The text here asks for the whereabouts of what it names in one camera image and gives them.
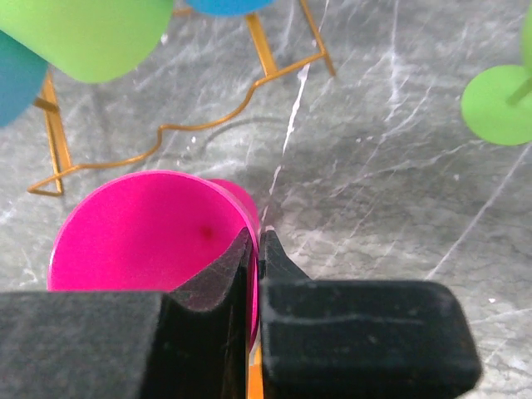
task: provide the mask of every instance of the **marble surface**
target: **marble surface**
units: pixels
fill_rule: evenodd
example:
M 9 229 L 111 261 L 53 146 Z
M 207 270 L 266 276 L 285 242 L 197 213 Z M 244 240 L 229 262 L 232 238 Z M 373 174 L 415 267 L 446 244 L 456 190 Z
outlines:
M 225 125 L 175 132 L 140 165 L 84 171 L 60 199 L 26 193 L 51 172 L 41 112 L 1 131 L 0 289 L 44 289 L 52 242 L 73 207 L 119 175 L 183 170 L 231 179 L 313 278 L 447 284 L 470 319 L 485 376 L 472 398 L 532 397 L 532 151 L 473 136 L 461 93 L 519 63 L 526 0 L 311 0 L 337 67 L 260 88 Z M 278 64 L 315 52 L 297 2 L 261 12 Z M 261 77 L 245 22 L 191 16 L 117 81 L 55 73 L 77 162 L 135 155 L 163 122 L 221 117 Z

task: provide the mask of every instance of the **wavy gold wire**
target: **wavy gold wire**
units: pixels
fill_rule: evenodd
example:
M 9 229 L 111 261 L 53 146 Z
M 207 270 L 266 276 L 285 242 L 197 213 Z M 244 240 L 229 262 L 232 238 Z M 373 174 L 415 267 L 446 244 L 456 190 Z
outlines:
M 225 123 L 226 121 L 229 121 L 235 118 L 238 114 L 240 114 L 251 101 L 251 97 L 253 96 L 255 91 L 259 87 L 261 87 L 263 84 L 267 83 L 268 81 L 272 81 L 273 79 L 277 79 L 278 77 L 284 76 L 290 72 L 296 71 L 297 69 L 304 67 L 308 63 L 315 62 L 321 58 L 325 60 L 328 70 L 331 73 L 331 75 L 335 76 L 336 72 L 334 70 L 333 63 L 330 59 L 327 48 L 323 44 L 323 40 L 321 38 L 319 29 L 313 20 L 312 14 L 310 13 L 310 9 L 307 5 L 307 1 L 300 0 L 300 2 L 303 8 L 303 12 L 305 13 L 305 16 L 308 19 L 308 23 L 311 27 L 311 30 L 313 31 L 313 35 L 316 39 L 318 48 L 320 50 L 318 54 L 311 55 L 310 57 L 306 57 L 299 62 L 295 62 L 294 64 L 290 66 L 287 66 L 285 68 L 278 70 L 277 67 L 275 66 L 273 54 L 268 45 L 268 39 L 266 38 L 266 35 L 264 33 L 262 26 L 260 25 L 258 15 L 256 13 L 249 14 L 248 16 L 246 16 L 246 20 L 247 20 L 252 38 L 254 40 L 257 53 L 259 54 L 259 59 L 262 63 L 265 77 L 258 79 L 255 83 L 253 83 L 251 87 L 248 89 L 246 97 L 240 103 L 240 105 L 237 106 L 233 111 L 231 111 L 226 116 L 218 119 L 217 121 L 211 121 L 211 122 L 203 123 L 200 125 L 192 125 L 192 126 L 178 125 L 178 124 L 160 125 L 156 132 L 156 142 L 154 146 L 151 147 L 151 149 L 149 149 L 147 152 L 128 158 L 126 160 L 118 160 L 115 162 L 104 162 L 104 163 L 97 163 L 97 164 L 96 163 L 77 164 L 77 165 L 72 164 L 70 152 L 68 149 L 67 139 L 65 137 L 63 126 L 62 126 L 61 112 L 59 109 L 59 105 L 57 103 L 56 92 L 53 87 L 52 77 L 50 74 L 48 74 L 47 79 L 45 80 L 45 83 L 43 85 L 42 97 L 38 97 L 34 101 L 34 105 L 44 110 L 47 135 L 48 135 L 48 144 L 50 146 L 50 154 L 52 157 L 52 167 L 53 167 L 54 174 L 34 185 L 31 185 L 27 189 L 27 191 L 29 193 L 38 194 L 38 195 L 61 196 L 64 193 L 62 178 L 68 175 L 71 175 L 72 173 L 75 173 L 79 170 L 116 168 L 116 167 L 126 166 L 126 165 L 134 164 L 136 162 L 145 160 L 149 156 L 153 155 L 161 147 L 162 140 L 163 140 L 163 133 L 165 131 L 201 131 L 203 129 L 209 129 L 211 127 L 221 125 Z M 183 8 L 180 10 L 175 10 L 173 12 L 173 15 L 175 17 L 179 17 L 183 15 L 188 15 L 191 12 L 192 12 L 192 9 L 187 7 L 187 8 Z M 44 185 L 47 185 L 53 181 L 55 181 L 56 183 L 56 191 L 44 190 L 42 188 Z

